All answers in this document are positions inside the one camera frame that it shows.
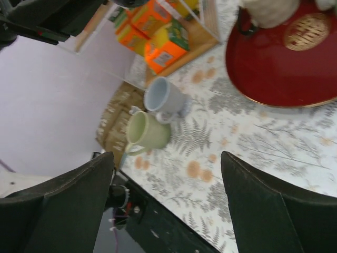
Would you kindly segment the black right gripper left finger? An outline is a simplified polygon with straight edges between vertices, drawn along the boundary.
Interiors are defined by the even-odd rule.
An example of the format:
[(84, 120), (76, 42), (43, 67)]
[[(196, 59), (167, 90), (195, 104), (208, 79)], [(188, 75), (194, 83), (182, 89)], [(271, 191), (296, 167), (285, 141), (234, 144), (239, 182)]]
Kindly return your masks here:
[(1, 199), (1, 252), (93, 252), (114, 170), (105, 152)]

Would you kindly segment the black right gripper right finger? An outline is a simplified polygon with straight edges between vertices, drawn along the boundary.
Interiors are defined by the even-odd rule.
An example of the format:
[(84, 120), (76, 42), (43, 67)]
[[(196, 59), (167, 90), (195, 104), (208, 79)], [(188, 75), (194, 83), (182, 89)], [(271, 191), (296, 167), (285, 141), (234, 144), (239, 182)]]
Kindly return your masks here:
[(221, 170), (239, 252), (336, 252), (336, 198), (309, 191), (235, 155)]

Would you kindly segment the light green mug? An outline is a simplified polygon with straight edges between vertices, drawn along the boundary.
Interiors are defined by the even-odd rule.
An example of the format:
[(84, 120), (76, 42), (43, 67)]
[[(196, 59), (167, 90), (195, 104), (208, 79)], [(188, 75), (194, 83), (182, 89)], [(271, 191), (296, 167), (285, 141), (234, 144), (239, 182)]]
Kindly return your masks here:
[(126, 127), (128, 144), (125, 153), (136, 156), (150, 149), (162, 149), (169, 143), (170, 137), (169, 124), (160, 124), (155, 116), (137, 111), (131, 116)]

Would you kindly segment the grey blue mug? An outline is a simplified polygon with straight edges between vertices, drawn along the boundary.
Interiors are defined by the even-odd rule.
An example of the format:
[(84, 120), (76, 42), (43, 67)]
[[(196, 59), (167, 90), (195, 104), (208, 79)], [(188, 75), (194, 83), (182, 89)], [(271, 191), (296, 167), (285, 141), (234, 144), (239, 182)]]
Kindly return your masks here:
[(177, 118), (188, 115), (192, 106), (190, 95), (180, 91), (167, 78), (156, 77), (144, 94), (144, 106), (155, 112), (155, 118), (161, 124), (169, 124)]

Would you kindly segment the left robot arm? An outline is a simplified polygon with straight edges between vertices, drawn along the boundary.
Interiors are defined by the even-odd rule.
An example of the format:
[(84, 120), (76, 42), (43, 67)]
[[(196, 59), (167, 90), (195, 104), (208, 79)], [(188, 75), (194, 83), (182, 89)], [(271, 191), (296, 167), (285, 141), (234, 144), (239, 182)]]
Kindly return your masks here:
[(108, 1), (1, 1), (1, 49), (18, 36), (57, 45), (79, 35)]

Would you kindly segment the beige textured mug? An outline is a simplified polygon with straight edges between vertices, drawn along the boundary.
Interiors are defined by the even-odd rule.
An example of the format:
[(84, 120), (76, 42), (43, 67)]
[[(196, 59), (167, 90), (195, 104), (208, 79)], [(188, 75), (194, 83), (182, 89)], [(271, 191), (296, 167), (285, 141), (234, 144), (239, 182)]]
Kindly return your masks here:
[[(299, 8), (300, 1), (294, 0), (251, 0), (239, 1), (237, 29), (243, 35), (251, 35), (259, 28), (274, 28), (287, 21)], [(250, 26), (243, 29), (242, 14), (250, 15)]]

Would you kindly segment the floral tablecloth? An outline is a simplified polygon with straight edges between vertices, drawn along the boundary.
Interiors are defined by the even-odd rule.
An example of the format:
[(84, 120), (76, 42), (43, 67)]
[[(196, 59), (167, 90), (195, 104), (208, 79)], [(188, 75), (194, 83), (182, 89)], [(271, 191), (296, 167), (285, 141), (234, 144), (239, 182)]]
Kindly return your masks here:
[(336, 196), (336, 104), (276, 109), (232, 85), (220, 45), (170, 76), (193, 99), (171, 143), (127, 157), (122, 170), (220, 252), (237, 252), (221, 153), (296, 186)]

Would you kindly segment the brown paper bag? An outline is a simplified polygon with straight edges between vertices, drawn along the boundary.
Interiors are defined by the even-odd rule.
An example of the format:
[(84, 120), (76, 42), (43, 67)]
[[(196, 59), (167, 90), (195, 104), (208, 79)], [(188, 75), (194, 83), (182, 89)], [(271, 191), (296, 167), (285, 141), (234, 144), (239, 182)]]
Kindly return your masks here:
[(96, 130), (96, 140), (105, 151), (113, 152), (116, 157), (123, 155), (130, 110), (132, 106), (145, 109), (143, 96), (143, 90), (123, 82), (111, 97)]

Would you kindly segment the red round tray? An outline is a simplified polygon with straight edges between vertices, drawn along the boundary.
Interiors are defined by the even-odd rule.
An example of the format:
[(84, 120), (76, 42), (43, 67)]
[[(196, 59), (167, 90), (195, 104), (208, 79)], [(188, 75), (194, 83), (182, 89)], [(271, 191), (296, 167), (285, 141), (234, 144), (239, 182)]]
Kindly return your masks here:
[(251, 35), (239, 11), (225, 49), (233, 86), (249, 100), (277, 108), (304, 108), (336, 100), (336, 9), (302, 1), (285, 23)]

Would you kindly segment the orange sponge box middle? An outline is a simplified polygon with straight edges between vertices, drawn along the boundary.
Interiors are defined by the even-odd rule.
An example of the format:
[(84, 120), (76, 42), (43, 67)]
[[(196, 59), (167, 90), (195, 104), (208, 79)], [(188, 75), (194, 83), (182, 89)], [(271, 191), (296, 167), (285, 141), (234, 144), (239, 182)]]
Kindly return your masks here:
[(134, 53), (144, 56), (149, 38), (134, 26), (127, 24), (116, 32), (116, 40)]

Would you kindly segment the orange green sponge box front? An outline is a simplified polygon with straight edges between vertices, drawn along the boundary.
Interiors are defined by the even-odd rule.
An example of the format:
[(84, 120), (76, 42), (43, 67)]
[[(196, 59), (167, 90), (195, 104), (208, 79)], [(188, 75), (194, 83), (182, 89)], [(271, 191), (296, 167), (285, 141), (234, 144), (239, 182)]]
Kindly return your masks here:
[(145, 45), (144, 59), (154, 74), (159, 74), (190, 50), (189, 34), (176, 19), (160, 27)]

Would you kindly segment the orange yellow sponge box back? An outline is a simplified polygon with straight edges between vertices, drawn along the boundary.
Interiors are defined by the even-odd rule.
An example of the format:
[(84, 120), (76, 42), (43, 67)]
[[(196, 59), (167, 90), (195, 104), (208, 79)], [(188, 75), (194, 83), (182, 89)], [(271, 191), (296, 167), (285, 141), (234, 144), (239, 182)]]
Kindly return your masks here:
[(131, 23), (146, 36), (151, 36), (157, 29), (169, 23), (171, 14), (157, 1), (149, 1), (144, 6), (137, 8)]

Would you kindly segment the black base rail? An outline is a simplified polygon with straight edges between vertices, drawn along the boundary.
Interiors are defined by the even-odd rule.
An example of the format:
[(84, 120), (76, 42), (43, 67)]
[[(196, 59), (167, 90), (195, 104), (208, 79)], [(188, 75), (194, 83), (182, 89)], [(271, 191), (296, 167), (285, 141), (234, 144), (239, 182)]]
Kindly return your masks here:
[(124, 172), (117, 172), (112, 184), (125, 204), (113, 207), (112, 225), (126, 229), (145, 252), (218, 252)]

